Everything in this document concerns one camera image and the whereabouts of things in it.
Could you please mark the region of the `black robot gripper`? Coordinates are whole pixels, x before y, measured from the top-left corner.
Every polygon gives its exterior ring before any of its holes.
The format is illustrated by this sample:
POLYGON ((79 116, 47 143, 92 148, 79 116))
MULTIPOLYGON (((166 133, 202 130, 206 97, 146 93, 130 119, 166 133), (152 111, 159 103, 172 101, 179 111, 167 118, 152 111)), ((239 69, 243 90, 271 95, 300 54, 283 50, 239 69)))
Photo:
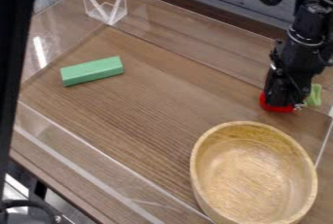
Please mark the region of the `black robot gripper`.
POLYGON ((269 54, 271 64, 262 92, 273 106, 301 105, 310 93, 312 78, 330 66, 330 40, 324 34, 306 38, 287 30, 269 54))

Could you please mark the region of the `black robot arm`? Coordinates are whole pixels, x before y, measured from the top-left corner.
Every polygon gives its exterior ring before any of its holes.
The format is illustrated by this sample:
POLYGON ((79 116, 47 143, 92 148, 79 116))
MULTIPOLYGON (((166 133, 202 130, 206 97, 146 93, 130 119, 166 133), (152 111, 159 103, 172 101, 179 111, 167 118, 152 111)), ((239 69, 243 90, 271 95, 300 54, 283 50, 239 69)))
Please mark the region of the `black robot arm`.
MULTIPOLYGON (((282 0, 261 0, 267 6, 282 0)), ((312 78, 333 66, 333 0, 296 0, 286 38, 274 42, 261 106, 289 113, 306 104, 312 78)))

